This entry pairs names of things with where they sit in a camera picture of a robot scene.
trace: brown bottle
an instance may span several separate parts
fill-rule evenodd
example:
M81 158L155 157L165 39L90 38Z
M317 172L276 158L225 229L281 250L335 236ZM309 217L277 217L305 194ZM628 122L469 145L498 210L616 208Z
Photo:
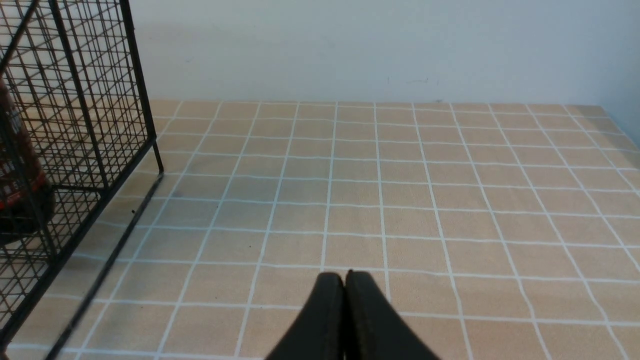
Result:
M18 156L22 160L26 178L33 192L33 200L40 208L43 221L48 223L54 214L56 198L51 183L46 178L36 152L33 150L29 133L15 108L9 89L0 78L0 111L4 111L10 126L0 124L9 130ZM20 240L40 230L40 223L33 211L24 184L16 171L13 160L0 138L0 245Z

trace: beige floor tile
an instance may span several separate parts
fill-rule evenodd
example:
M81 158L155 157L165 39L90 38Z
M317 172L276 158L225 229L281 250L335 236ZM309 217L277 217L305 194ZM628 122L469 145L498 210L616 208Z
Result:
M283 165L284 158L243 156L238 163L236 175L280 177ZM231 174L233 169L234 168L232 166L228 173Z
M600 149L558 149L571 167L611 167Z
M607 218L613 230L625 245L640 245L640 220L634 218Z
M133 263L116 292L118 300L178 301L191 265Z
M489 212L439 211L446 238L498 240Z
M474 102L459 102L457 104L451 104L454 111L479 111L488 113L491 111L488 104L474 103Z
M378 125L378 141L417 142L415 126Z
M484 193L494 211L542 211L538 198L531 189L484 188Z
M278 179L234 177L229 185L227 199L250 201L274 201Z
M287 159L284 169L285 177L329 178L331 161L329 159Z
M600 217L552 216L565 242L617 245L618 242Z
M578 277L562 246L507 245L520 276Z
M240 135L240 136L247 136L249 135L249 131L251 131L251 125L253 124L252 120L223 120L223 119L216 119L213 122L213 125L211 126L211 128L209 129L209 134L211 135ZM220 140L222 137L221 136L215 136L215 137L207 137L207 141L209 142L215 142L216 140ZM237 149L237 144L236 143L232 143L234 144L233 148ZM215 146L213 143L211 144L207 144L207 147L211 147L212 149L215 149Z
M528 186L522 169L508 165L476 165L480 181L484 185Z
M248 160L249 159L244 157L240 160L238 175L242 174L240 168L242 168L243 163L247 163ZM234 168L236 167L237 162L237 156L196 154L193 156L193 161L189 163L187 172L190 174L199 175L231 175L234 171Z
M593 203L582 190L537 189L536 192L550 213L597 214Z
M260 111L258 111L258 119L293 119L296 115L298 105L296 104L261 104Z
M589 191L604 215L640 214L640 197L633 192L598 192Z
M374 122L373 108L338 107L338 121Z
M225 201L214 223L216 227L265 230L271 216L271 204Z
M428 169L432 183L477 185L471 164L429 163Z
M380 234L380 209L332 206L328 230L330 233Z
M432 210L384 208L384 215L385 232L389 236L439 236Z
M534 114L568 115L567 111L562 105L530 104L528 105L528 107Z
M329 144L329 156L331 155L331 144ZM336 159L376 159L376 142L350 142L336 140L333 150Z
M325 180L282 180L278 201L281 202L326 202L329 182Z
M204 230L153 229L140 249L138 258L193 261L205 234Z
M335 126L335 139L338 140L375 140L376 126L374 124L359 124L350 122L339 122Z
M120 196L145 196L149 189L151 189L154 181L156 181L156 178L156 174L134 172L129 176L127 182L124 183L118 194ZM154 195L156 197L169 196L178 178L179 176L177 175L164 175Z
M456 112L456 120L462 127L498 127L498 123L490 113Z
M216 201L169 199L158 218L157 224L208 227L217 208L218 203Z
M377 181L378 165L375 161L334 160L333 179Z
M391 304L396 311L458 314L456 297L448 276L390 272Z
M468 357L460 321L404 316L403 320L431 351L442 359Z
M326 239L327 266L384 267L381 238L329 235Z
M568 168L524 167L524 170L535 188L580 188Z
M560 241L546 215L495 214L495 219L506 241Z
M269 234L263 263L274 265L320 265L321 234Z
M263 240L264 233L212 230L200 260L257 262Z
M501 243L447 241L447 251L455 274L514 275Z
M254 273L253 265L198 264L183 301L246 304Z
M257 110L255 102L223 102L218 109L218 119L253 119Z
M422 147L426 161L470 161L463 145L424 143Z
M274 231L323 231L325 205L278 204L273 214Z
M164 165L164 171L167 173L181 173L189 165L189 159L191 154L180 152L166 152L162 154L162 163ZM140 171L157 172L158 165L154 156L146 156L140 165L136 168Z
M569 252L586 278L640 279L640 271L623 249L570 247Z
M368 109L373 118L373 109ZM335 106L315 106L301 104L298 108L298 119L326 119L333 120L335 118Z
M514 146L522 165L564 165L558 152L551 147Z
M622 347L631 359L640 358L640 327L614 326L613 333L616 335Z
M462 143L457 127L420 126L418 132L424 143Z
M207 135L198 148L199 152L216 154L240 154L246 138L242 136Z
M154 352L172 312L173 306L110 304L87 347Z
M244 148L247 155L285 156L289 139L249 138Z
M536 318L602 320L582 281L522 280Z
M52 346L60 332L80 305L78 300L43 297L13 338L14 343ZM104 304L92 304L81 323L67 342L69 347L80 347L100 315Z
M503 129L539 129L536 119L527 114L526 111L519 114L494 114L495 120L497 120L500 127Z
M638 151L636 145L626 135L589 133L593 141L602 149Z
M623 359L604 326L539 324L554 359Z
M331 156L331 144L331 140L292 139L289 146L289 155L329 158Z
M498 129L460 129L462 138L468 144L506 145L507 142Z
M551 146L543 131L504 130L504 136L512 146Z
M219 105L217 101L184 101L180 105L177 116L213 119Z
M151 100L151 112L155 117L172 117L180 103L178 100Z
M587 189L631 190L625 179L614 169L577 168L573 173Z
M455 126L453 114L449 111L416 110L415 120L420 126Z
M468 320L465 322L474 359L545 359L531 323Z
M184 175L175 187L172 197L220 200L228 182L227 176Z
M293 120L287 119L259 119L256 120L251 136L266 136L270 138L288 138L291 136Z
M515 164L517 163L511 149L506 146L493 145L469 145L469 154L475 163L500 163Z
M332 204L378 205L380 193L376 183L333 181L331 183Z
M440 209L488 209L479 186L433 185L433 196Z
M380 159L400 161L422 161L419 143L381 142Z
M589 287L610 321L640 321L640 284L590 282Z
M515 279L456 277L456 288L464 315L501 318L531 316Z
M164 352L232 356L244 309L182 306L164 344Z
M302 306L316 281L318 270L260 267L253 304Z
M422 163L380 162L380 178L382 181L399 181L410 183L426 183L427 175Z
M440 240L387 238L387 258L390 268L447 272Z
M298 313L298 310L251 309L240 356L266 357L287 332Z
M293 137L331 139L333 138L333 125L334 122L331 120L297 120L293 129Z
M376 109L376 121L379 124L413 125L413 111L405 109Z
M433 206L427 184L382 183L382 202L386 206Z
M574 130L581 131L582 129L573 121L569 116L564 115L538 115L538 123L543 129L549 130Z

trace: tiled floor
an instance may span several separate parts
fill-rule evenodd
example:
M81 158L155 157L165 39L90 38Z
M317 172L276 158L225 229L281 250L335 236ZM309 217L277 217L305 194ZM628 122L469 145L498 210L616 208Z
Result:
M444 359L640 359L640 152L597 107L153 102L167 176L64 360L264 357L370 271ZM54 341L147 158L15 338Z

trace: white wall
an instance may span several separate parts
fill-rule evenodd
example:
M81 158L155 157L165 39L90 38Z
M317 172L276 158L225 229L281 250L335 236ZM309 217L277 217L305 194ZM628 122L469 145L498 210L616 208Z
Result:
M620 114L633 113L630 102L640 100L638 0L132 0L132 6L152 97L629 108Z

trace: black wire mesh cage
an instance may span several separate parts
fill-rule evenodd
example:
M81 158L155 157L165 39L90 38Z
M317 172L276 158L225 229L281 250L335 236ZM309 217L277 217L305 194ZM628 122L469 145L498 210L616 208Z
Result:
M128 1L0 0L0 12L4 349L142 156L159 155Z

